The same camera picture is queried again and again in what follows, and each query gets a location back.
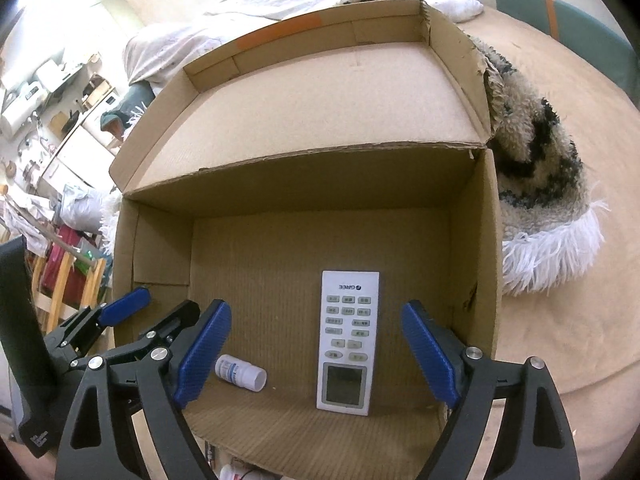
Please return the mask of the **white pill bottle blue label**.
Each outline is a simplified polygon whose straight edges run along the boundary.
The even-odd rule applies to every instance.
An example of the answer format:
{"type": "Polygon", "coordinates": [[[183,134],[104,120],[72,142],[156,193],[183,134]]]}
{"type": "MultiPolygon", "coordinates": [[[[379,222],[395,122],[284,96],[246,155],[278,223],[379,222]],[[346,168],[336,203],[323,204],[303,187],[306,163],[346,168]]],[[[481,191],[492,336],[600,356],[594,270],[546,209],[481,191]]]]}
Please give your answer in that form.
{"type": "Polygon", "coordinates": [[[267,383],[267,372],[261,367],[228,354],[217,359],[215,374],[224,382],[251,392],[261,392],[267,383]]]}

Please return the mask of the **white pill bottle red label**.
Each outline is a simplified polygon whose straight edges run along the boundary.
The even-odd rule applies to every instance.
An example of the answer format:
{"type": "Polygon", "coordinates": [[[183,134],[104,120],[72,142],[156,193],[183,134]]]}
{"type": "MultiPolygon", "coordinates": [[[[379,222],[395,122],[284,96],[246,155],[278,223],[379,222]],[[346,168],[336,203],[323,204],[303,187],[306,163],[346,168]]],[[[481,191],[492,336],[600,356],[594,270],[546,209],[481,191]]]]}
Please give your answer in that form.
{"type": "Polygon", "coordinates": [[[220,480],[277,480],[274,474],[255,467],[224,465],[220,470],[220,480]]]}

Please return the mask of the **white air conditioner remote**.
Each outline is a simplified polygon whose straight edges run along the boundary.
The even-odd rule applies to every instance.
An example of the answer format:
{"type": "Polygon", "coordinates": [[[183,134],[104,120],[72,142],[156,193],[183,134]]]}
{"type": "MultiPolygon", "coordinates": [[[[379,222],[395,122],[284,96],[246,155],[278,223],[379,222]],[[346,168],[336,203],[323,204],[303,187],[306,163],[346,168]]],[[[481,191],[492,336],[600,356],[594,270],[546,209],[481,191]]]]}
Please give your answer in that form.
{"type": "Polygon", "coordinates": [[[380,274],[323,271],[316,407],[369,414],[378,336],[380,274]]]}

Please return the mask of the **wooden chair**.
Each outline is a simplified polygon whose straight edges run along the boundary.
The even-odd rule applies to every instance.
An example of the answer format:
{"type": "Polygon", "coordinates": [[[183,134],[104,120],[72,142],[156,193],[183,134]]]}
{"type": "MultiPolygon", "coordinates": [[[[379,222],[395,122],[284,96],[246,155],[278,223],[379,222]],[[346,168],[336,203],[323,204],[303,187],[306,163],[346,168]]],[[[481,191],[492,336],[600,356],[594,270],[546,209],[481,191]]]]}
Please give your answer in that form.
{"type": "MultiPolygon", "coordinates": [[[[36,311],[36,320],[43,335],[53,332],[62,321],[73,316],[78,309],[65,301],[68,279],[72,273],[76,258],[67,250],[61,260],[51,295],[44,292],[44,269],[47,260],[35,256],[32,262],[32,302],[36,311]]],[[[106,268],[106,260],[99,258],[89,264],[79,307],[95,308],[99,303],[100,288],[106,268]]]]}

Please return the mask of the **grey plastic bag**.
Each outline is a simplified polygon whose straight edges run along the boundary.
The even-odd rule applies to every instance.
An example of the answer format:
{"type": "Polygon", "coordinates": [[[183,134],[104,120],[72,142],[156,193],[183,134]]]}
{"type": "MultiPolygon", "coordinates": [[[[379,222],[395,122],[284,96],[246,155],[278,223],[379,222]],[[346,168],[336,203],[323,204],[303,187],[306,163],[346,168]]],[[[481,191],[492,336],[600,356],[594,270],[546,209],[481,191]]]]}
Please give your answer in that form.
{"type": "Polygon", "coordinates": [[[64,186],[60,218],[66,226],[81,232],[98,235],[102,226],[102,209],[108,195],[95,188],[77,185],[64,186]]]}

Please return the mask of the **white kitchen cabinet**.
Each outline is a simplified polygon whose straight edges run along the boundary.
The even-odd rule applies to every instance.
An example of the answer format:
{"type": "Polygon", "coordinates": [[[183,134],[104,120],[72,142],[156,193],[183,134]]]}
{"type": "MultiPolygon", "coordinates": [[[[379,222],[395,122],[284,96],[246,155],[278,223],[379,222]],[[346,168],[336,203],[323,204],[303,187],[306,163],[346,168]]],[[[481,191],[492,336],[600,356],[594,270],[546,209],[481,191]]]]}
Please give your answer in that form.
{"type": "Polygon", "coordinates": [[[110,173],[114,154],[83,126],[75,128],[44,165],[37,182],[40,196],[61,195],[64,188],[79,186],[109,193],[115,183],[110,173]]]}

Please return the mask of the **black and cream fluffy blanket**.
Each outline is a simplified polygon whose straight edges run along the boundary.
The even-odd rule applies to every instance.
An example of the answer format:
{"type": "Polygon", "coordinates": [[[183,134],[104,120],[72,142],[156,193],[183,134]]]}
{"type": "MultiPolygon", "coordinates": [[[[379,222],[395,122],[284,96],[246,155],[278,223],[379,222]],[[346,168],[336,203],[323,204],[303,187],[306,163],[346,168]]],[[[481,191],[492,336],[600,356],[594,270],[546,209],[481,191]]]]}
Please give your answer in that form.
{"type": "Polygon", "coordinates": [[[543,292],[583,276],[604,242],[586,170],[550,102],[494,47],[485,92],[501,206],[503,291],[543,292]]]}

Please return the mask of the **open cardboard box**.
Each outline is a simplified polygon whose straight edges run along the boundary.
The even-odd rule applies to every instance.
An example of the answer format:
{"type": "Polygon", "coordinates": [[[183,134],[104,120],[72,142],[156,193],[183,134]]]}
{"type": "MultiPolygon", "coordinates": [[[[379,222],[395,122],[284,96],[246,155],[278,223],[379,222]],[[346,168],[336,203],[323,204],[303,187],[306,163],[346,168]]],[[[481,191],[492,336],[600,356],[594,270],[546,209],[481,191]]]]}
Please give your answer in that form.
{"type": "Polygon", "coordinates": [[[224,352],[258,393],[209,377],[194,434],[292,479],[413,479],[442,416],[401,331],[419,300],[495,350],[501,221],[486,64],[418,0],[334,6],[256,30],[186,66],[112,163],[122,190],[114,292],[230,304],[224,352]],[[371,411],[316,407],[321,274],[380,274],[371,411]]]}

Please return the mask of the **white water heater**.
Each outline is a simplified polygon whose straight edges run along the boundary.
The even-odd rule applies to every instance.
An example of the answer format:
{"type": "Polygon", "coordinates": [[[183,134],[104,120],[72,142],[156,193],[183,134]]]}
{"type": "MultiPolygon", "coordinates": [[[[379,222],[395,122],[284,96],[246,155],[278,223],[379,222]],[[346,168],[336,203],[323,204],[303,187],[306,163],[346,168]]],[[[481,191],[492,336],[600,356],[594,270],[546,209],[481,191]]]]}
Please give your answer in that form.
{"type": "Polygon", "coordinates": [[[49,92],[39,81],[25,82],[1,114],[1,134],[12,139],[32,113],[47,101],[49,92]]]}

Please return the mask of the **white duvet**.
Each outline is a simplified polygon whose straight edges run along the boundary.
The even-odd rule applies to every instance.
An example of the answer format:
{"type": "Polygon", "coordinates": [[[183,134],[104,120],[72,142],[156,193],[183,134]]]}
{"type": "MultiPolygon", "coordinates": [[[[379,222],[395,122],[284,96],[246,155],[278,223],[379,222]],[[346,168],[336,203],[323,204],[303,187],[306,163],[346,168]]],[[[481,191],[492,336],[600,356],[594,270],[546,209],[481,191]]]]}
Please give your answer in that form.
{"type": "MultiPolygon", "coordinates": [[[[374,0],[218,0],[192,10],[173,3],[127,42],[128,84],[145,81],[160,93],[180,68],[235,38],[308,12],[365,1],[374,0]]],[[[478,0],[423,1],[455,23],[484,11],[478,0]]]]}

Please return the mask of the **teal cushion with orange stripe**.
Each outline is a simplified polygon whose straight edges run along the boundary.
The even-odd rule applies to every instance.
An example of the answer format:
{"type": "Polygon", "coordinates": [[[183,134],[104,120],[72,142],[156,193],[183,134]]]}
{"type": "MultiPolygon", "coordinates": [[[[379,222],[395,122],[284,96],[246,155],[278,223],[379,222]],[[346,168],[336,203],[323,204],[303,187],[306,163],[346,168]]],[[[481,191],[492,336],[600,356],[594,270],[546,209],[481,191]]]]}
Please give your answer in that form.
{"type": "Polygon", "coordinates": [[[496,6],[559,41],[639,104],[639,57],[627,39],[562,0],[496,0],[496,6]]]}

